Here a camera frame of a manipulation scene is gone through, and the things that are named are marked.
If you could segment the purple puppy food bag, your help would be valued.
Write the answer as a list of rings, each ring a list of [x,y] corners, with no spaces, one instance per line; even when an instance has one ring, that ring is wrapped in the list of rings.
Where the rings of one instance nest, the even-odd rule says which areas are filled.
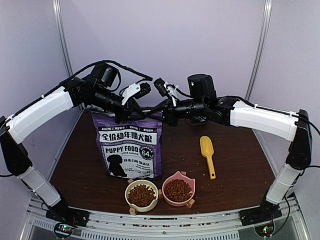
[[[160,179],[163,175],[162,130],[160,121],[142,120],[115,123],[115,118],[92,113],[96,143],[106,172],[123,179]]]

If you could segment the yellow plastic scoop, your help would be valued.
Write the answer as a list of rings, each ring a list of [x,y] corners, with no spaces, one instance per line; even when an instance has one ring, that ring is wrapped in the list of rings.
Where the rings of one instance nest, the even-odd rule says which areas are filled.
[[[214,180],[216,178],[215,167],[213,162],[214,148],[212,140],[208,136],[202,136],[199,140],[201,154],[206,158],[207,167],[209,171],[209,178]]]

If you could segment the cream pet bowl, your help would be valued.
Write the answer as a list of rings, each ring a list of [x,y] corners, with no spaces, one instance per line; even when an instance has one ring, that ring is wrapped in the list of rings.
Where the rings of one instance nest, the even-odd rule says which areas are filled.
[[[159,191],[151,181],[132,180],[124,191],[124,197],[131,212],[146,213],[158,204]]]

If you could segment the brown kibble pet food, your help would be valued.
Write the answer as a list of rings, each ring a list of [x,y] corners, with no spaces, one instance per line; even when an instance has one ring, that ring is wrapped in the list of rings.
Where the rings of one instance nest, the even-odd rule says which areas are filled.
[[[134,186],[128,193],[128,201],[138,207],[147,207],[156,199],[155,191],[145,184]]]

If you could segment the pink cat-ear pet bowl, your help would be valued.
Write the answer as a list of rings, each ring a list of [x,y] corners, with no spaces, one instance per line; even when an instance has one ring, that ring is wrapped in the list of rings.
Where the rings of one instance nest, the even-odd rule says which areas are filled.
[[[186,206],[189,209],[195,204],[196,180],[189,178],[185,171],[177,171],[162,184],[162,195],[173,207]]]

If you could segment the blue zigzag patterned bowl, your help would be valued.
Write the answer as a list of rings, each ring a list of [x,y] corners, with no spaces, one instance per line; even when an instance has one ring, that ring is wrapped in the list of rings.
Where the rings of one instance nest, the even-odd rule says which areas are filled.
[[[207,118],[204,116],[195,116],[191,119],[192,124],[205,124],[207,122]]]

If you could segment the kibble in pink bowl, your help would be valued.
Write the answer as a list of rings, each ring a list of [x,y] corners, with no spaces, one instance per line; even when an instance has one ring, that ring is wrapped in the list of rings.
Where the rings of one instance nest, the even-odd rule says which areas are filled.
[[[191,198],[192,188],[183,179],[173,179],[165,186],[164,194],[169,200],[182,203]]]

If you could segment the wooden block between bowls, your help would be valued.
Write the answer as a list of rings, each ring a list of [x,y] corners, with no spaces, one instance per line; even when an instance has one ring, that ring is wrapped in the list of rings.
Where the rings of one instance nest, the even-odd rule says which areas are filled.
[[[163,198],[163,192],[161,189],[158,190],[158,197],[161,199]]]

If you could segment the left circuit board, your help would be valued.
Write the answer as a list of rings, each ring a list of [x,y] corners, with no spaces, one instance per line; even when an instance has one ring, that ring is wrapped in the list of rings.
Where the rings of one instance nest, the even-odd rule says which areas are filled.
[[[75,228],[73,226],[66,223],[58,222],[54,225],[53,233],[60,239],[66,239],[73,234],[74,230]]]

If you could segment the circuit board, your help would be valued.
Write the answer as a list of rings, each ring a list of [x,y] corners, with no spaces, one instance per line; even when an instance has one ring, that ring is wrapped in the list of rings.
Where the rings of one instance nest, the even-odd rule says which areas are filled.
[[[53,233],[60,239],[66,239],[73,234],[74,230],[75,228],[73,226],[66,223],[58,222],[54,225]]]
[[[274,223],[266,223],[261,225],[254,226],[255,233],[262,238],[270,237],[275,231],[275,224]]]

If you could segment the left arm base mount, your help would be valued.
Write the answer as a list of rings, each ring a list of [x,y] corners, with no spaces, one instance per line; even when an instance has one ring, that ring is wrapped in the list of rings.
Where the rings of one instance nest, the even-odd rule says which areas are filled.
[[[86,210],[76,209],[69,206],[67,200],[62,196],[61,200],[54,206],[48,205],[44,200],[42,203],[47,207],[46,217],[73,227],[86,227],[90,213]]]

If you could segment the left aluminium frame post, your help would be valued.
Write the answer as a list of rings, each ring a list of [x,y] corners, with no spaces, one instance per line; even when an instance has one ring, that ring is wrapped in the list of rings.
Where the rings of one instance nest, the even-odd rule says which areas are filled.
[[[62,50],[63,62],[67,72],[70,77],[73,74],[71,59],[68,51],[66,35],[64,31],[63,16],[61,11],[61,4],[59,0],[52,0],[53,14],[56,22],[56,27],[59,36],[59,42]]]

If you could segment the aluminium frame post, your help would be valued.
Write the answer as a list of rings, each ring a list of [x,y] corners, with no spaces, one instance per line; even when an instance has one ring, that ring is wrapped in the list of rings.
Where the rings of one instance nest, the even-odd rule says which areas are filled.
[[[258,79],[258,74],[259,74],[261,63],[262,63],[263,53],[264,53],[264,49],[265,49],[265,45],[267,42],[268,33],[270,29],[270,22],[271,22],[271,16],[272,16],[272,3],[273,3],[272,0],[264,1],[262,21],[260,26],[260,33],[259,33],[259,39],[257,43],[256,54],[253,62],[253,67],[252,67],[247,91],[245,94],[246,100],[250,100],[255,87],[255,83]]]
[[[68,51],[66,35],[64,31],[63,16],[61,11],[61,4],[59,0],[52,0],[53,14],[56,22],[56,27],[59,36],[59,42],[62,50],[63,62],[67,72],[70,77],[73,74],[71,59]]]

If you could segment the right aluminium frame post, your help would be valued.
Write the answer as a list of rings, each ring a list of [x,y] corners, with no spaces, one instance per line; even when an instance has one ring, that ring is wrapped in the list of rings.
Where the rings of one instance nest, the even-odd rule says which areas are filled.
[[[255,83],[258,79],[258,74],[259,74],[261,63],[262,63],[263,53],[264,53],[264,49],[265,49],[265,45],[267,42],[268,33],[270,29],[270,22],[271,22],[271,16],[272,16],[272,3],[273,3],[272,0],[264,1],[262,21],[260,26],[260,33],[259,33],[259,39],[257,43],[256,54],[253,62],[253,67],[252,67],[247,91],[245,94],[246,100],[250,100],[255,87]]]

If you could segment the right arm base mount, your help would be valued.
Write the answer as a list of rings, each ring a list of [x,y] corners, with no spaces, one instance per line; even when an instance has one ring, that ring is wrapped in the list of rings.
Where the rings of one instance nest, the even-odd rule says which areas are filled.
[[[279,204],[273,204],[263,199],[258,207],[239,211],[242,226],[255,225],[272,221],[282,216]]]

